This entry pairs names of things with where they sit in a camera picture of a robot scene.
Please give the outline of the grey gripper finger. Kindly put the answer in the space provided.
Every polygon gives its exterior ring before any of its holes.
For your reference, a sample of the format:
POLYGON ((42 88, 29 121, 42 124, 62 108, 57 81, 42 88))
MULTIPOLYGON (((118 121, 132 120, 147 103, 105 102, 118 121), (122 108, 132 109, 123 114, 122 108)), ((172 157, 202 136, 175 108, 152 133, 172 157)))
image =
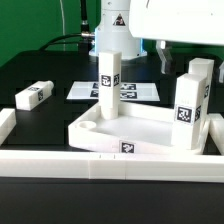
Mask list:
POLYGON ((224 61, 219 66, 219 83, 224 83, 224 61))
POLYGON ((156 50, 161 60, 161 73, 170 74, 173 66, 173 58, 170 53, 171 45, 164 40, 156 41, 156 50))

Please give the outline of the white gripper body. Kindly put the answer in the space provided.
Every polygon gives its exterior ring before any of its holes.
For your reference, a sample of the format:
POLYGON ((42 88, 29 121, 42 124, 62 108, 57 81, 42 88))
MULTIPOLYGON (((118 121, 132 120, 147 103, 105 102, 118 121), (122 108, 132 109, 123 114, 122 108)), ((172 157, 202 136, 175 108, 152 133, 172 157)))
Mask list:
POLYGON ((224 0, 131 0, 134 37, 224 46, 224 0))

